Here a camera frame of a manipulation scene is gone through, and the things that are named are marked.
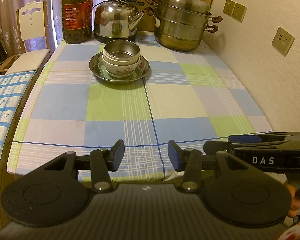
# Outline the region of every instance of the wall socket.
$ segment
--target wall socket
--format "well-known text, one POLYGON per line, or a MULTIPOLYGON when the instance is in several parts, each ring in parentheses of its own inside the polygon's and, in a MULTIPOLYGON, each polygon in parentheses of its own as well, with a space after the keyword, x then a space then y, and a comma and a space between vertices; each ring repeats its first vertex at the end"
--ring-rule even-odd
POLYGON ((229 16, 232 16, 234 5, 235 5, 234 1, 226 0, 226 4, 225 7, 223 8, 223 12, 229 16))
POLYGON ((272 41, 272 46, 275 47, 282 55, 286 56, 292 46, 293 41, 294 37, 279 27, 272 41))
POLYGON ((240 4, 240 3, 236 3, 234 6, 234 10, 232 13, 232 17, 237 19, 239 22, 243 21, 244 15, 246 14, 247 8, 240 4))

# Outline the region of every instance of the finger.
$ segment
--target finger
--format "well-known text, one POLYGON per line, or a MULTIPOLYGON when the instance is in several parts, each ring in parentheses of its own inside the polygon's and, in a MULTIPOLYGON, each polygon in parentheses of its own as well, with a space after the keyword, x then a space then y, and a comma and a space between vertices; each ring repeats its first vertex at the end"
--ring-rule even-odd
POLYGON ((298 209, 300 209, 300 199, 293 198, 290 210, 298 210, 298 209))
POLYGON ((294 218, 297 216, 297 210, 289 210, 287 216, 290 217, 290 218, 294 218))
POLYGON ((290 184, 285 184, 285 186, 290 191, 291 197, 294 198, 294 195, 296 194, 296 189, 290 184))

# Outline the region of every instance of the table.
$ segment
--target table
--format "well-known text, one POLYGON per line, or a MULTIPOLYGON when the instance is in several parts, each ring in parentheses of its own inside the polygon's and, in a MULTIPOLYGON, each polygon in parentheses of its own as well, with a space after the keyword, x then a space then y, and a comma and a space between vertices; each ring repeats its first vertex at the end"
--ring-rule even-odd
POLYGON ((13 181, 13 176, 6 176, 5 165, 18 119, 36 78, 35 71, 0 76, 0 196, 5 186, 13 181))
MULTIPOLYGON (((62 41, 26 103, 7 169, 26 174, 66 152, 89 154, 125 142, 115 181, 154 181, 176 176, 167 143, 203 150, 208 139, 272 130, 239 80, 202 41, 191 52, 160 46, 140 33, 136 43, 151 72, 139 82, 99 82, 89 60, 104 44, 62 41)), ((89 171, 79 172, 90 181, 89 171)))

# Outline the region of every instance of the kettle lid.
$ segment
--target kettle lid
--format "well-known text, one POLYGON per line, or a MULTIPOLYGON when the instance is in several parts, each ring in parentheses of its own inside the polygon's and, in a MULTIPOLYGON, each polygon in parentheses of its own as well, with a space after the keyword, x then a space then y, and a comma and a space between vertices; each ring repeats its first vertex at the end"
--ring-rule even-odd
POLYGON ((159 0, 161 3, 171 5, 183 10, 208 14, 210 4, 204 0, 159 0))
POLYGON ((108 0, 108 1, 112 1, 112 2, 120 2, 126 5, 135 5, 135 6, 145 6, 144 2, 140 2, 138 0, 108 0))

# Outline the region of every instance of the chair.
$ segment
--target chair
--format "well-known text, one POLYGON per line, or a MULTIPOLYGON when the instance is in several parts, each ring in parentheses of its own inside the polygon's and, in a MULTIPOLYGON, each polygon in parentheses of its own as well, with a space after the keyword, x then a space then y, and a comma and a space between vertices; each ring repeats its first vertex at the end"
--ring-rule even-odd
POLYGON ((49 35, 48 35, 48 17, 47 17, 47 2, 31 2, 24 5, 17 10, 17 25, 19 41, 22 54, 14 60, 7 59, 7 62, 12 62, 11 67, 7 70, 6 74, 33 71, 37 70, 41 73, 44 65, 50 58, 49 47, 49 35), (24 41, 46 37, 47 49, 39 49, 30 52, 26 52, 24 41))

